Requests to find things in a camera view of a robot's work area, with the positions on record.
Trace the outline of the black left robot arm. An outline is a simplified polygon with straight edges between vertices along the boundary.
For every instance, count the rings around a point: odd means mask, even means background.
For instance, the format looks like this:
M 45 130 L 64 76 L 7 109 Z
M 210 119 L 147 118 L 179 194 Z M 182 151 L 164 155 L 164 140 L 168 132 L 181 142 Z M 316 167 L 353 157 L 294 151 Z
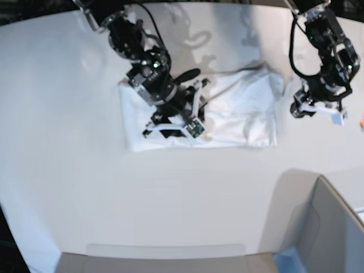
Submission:
M 293 96 L 291 114 L 295 118 L 313 116 L 323 111 L 344 116 L 342 100 L 351 95 L 351 81 L 360 69 L 360 58 L 345 35 L 330 1 L 286 1 L 293 21 L 289 42 L 289 62 L 300 78 L 302 87 Z M 317 49 L 320 71 L 306 75 L 299 71 L 293 58 L 295 30 L 299 18 L 305 19 L 302 32 Z

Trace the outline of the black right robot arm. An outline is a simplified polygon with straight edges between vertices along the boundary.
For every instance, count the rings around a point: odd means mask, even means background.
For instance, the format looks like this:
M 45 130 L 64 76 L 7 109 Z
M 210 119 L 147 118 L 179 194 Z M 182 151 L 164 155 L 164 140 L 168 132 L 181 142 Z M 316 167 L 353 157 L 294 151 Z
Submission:
M 109 33 L 108 41 L 118 56 L 131 64 L 127 83 L 155 112 L 142 132 L 148 137 L 154 131 L 165 138 L 198 138 L 204 131 L 202 89 L 207 78 L 197 80 L 201 71 L 190 69 L 171 76 L 172 59 L 158 30 L 149 34 L 143 20 L 129 19 L 129 6 L 145 8 L 138 1 L 75 1 L 94 32 Z

